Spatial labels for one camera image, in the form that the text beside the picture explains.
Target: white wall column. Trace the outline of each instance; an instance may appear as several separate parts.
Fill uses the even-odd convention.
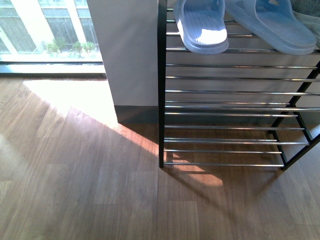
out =
[[[2,29],[1,26],[0,26],[0,39],[2,40],[2,42],[4,43],[6,48],[10,51],[11,54],[18,54],[18,51],[13,46],[13,44],[11,43],[11,41],[9,40],[9,38],[7,37],[5,31]]]
[[[50,43],[55,38],[38,0],[11,0],[11,2],[38,49],[43,48],[43,42]]]
[[[86,36],[85,32],[82,28],[81,21],[79,19],[79,15],[76,9],[75,1],[73,0],[67,0],[65,1],[66,7],[68,9],[68,12],[70,14],[71,22],[73,24],[75,34],[78,38],[78,41],[82,44],[86,43]]]

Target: green plant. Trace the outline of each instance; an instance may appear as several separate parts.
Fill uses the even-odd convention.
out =
[[[82,48],[86,53],[91,53],[93,50],[95,50],[95,44],[91,41],[88,41],[82,44]]]
[[[72,45],[70,52],[74,53],[74,54],[78,54],[78,56],[80,56],[80,54],[82,53],[82,48],[83,47],[81,46],[81,43],[79,41],[77,41],[76,43],[74,43]]]
[[[66,40],[63,37],[57,37],[46,46],[46,50],[49,54],[58,54],[66,45]]]
[[[46,46],[46,50],[49,54],[57,54],[59,53],[59,47],[56,43],[49,43],[47,46]]]
[[[61,51],[64,49],[67,45],[67,41],[64,37],[57,37],[53,40],[53,42],[59,47],[59,50]]]

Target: white wall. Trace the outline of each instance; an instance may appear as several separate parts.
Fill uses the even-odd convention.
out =
[[[157,77],[157,0],[87,0],[96,35],[98,38],[106,74],[110,83],[114,104],[120,106],[157,106],[158,105],[158,77]],[[172,31],[177,31],[175,24],[171,24]],[[227,30],[235,33],[247,33],[241,26],[227,26]],[[229,39],[231,48],[271,48],[261,39]],[[168,40],[168,46],[182,45],[179,37]],[[290,55],[258,55],[258,54],[219,54],[205,56],[192,53],[168,54],[169,63],[204,64],[248,64],[248,65],[296,65],[314,66],[318,55],[290,56]],[[200,75],[222,77],[264,77],[269,78],[305,78],[310,70],[265,70],[244,71],[243,69],[218,69],[209,72],[207,69],[178,69],[176,75]],[[297,85],[286,86],[275,82],[240,82],[230,81],[197,81],[168,82],[172,89],[193,87],[199,89],[243,91],[296,91]],[[320,92],[320,86],[313,88]],[[275,101],[270,95],[262,101]],[[307,100],[313,103],[314,98]]]
[[[157,0],[87,0],[115,105],[157,106]]]

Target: wooden floor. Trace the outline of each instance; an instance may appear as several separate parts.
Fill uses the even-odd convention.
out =
[[[107,81],[1,78],[0,240],[320,239],[320,145],[284,172],[157,152]]]

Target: chrome rod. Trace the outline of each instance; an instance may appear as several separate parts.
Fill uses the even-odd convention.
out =
[[[220,64],[176,64],[167,63],[167,67],[188,67],[188,68],[223,68],[223,69],[307,69],[316,70],[315,66],[274,66],[274,65],[220,65]]]
[[[167,47],[166,48],[167,52],[181,52],[181,53],[191,53],[187,48],[185,47]],[[250,49],[250,48],[228,48],[226,51],[223,53],[226,54],[282,54],[281,52],[275,50],[275,49]],[[320,50],[316,49],[311,55],[318,55],[320,54]]]
[[[227,77],[227,76],[166,76],[168,80],[211,80],[211,81],[268,81],[268,82],[320,82],[319,78],[272,78],[272,77]]]
[[[288,102],[236,102],[236,101],[190,101],[190,100],[166,100],[171,104],[227,104],[227,105],[289,105]]]
[[[165,143],[195,144],[244,144],[244,145],[309,145],[308,142],[279,142],[269,139],[221,139],[221,138],[178,138],[165,137]]]
[[[283,164],[234,164],[234,163],[203,163],[203,162],[164,162],[164,165],[189,165],[189,166],[226,166],[226,167],[268,167],[283,168]]]
[[[197,109],[197,110],[222,110],[222,111],[279,111],[279,112],[319,112],[319,107],[214,107],[214,106],[204,106],[204,105],[185,105],[185,106],[174,106],[166,105],[166,109]]]
[[[263,126],[201,126],[201,125],[164,125],[165,129],[192,130],[252,130],[252,131],[303,131],[302,127],[263,127]]]
[[[168,8],[167,12],[173,12],[173,8]],[[166,22],[167,23],[175,23],[176,21],[174,19],[167,19]],[[234,20],[224,20],[224,24],[225,25],[239,25],[239,23],[237,23]]]
[[[251,114],[251,113],[213,113],[213,112],[165,112],[165,115],[180,116],[226,116],[226,117],[277,117],[277,118],[296,118],[293,114]]]
[[[264,94],[264,95],[293,95],[320,96],[320,92],[272,92],[272,91],[217,91],[217,90],[165,90],[168,94]]]
[[[280,151],[227,151],[227,150],[183,150],[165,149],[169,153],[200,153],[200,154],[281,154]]]
[[[180,33],[178,31],[168,31],[166,33],[168,37],[180,37]],[[227,34],[228,38],[259,38],[257,35],[254,33],[228,33]]]

